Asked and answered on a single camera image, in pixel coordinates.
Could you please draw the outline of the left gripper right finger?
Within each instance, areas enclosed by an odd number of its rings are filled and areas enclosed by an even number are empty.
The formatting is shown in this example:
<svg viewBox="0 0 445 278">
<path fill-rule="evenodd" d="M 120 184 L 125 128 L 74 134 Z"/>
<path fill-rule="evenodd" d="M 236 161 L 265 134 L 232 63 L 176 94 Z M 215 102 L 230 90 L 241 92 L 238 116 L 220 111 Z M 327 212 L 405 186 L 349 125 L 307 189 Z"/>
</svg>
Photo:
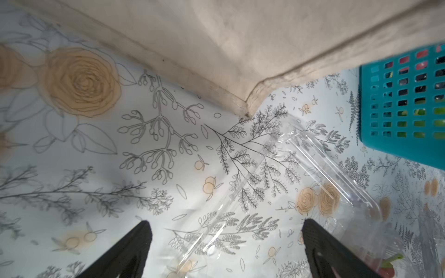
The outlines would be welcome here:
<svg viewBox="0 0 445 278">
<path fill-rule="evenodd" d="M 379 274 L 312 219 L 304 221 L 302 235 L 313 278 L 378 278 Z"/>
</svg>

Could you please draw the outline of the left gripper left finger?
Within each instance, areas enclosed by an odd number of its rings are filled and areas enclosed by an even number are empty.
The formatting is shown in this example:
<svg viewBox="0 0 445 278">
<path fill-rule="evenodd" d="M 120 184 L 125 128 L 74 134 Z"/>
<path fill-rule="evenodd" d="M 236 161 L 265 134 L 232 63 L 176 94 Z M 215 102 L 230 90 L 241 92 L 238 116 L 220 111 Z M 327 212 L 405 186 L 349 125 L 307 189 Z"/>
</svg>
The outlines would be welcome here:
<svg viewBox="0 0 445 278">
<path fill-rule="evenodd" d="M 149 222 L 141 221 L 79 277 L 142 278 L 152 242 Z"/>
</svg>

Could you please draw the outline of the clear clamshell container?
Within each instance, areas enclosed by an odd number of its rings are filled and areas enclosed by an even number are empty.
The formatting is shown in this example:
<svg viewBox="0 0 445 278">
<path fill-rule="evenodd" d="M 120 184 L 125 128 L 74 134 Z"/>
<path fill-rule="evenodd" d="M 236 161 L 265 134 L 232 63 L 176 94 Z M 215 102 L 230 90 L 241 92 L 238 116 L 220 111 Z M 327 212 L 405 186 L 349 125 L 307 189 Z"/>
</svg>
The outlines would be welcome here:
<svg viewBox="0 0 445 278">
<path fill-rule="evenodd" d="M 302 226 L 312 219 L 365 262 L 401 253 L 395 278 L 445 275 L 444 172 L 396 156 L 336 157 L 324 127 L 294 119 L 215 132 L 225 174 L 200 181 L 205 206 L 172 230 L 167 278 L 309 278 Z"/>
</svg>

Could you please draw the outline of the red grape bunch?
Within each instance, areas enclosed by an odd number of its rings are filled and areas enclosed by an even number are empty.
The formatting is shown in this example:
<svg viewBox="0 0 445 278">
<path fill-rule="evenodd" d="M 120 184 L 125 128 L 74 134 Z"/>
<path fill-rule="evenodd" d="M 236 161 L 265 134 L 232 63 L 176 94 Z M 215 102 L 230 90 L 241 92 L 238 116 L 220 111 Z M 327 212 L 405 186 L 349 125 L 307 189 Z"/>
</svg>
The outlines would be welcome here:
<svg viewBox="0 0 445 278">
<path fill-rule="evenodd" d="M 396 253 L 386 259 L 375 254 L 370 254 L 365 259 L 365 267 L 360 271 L 363 278 L 394 278 L 396 271 L 395 262 L 405 259 L 401 253 Z"/>
</svg>

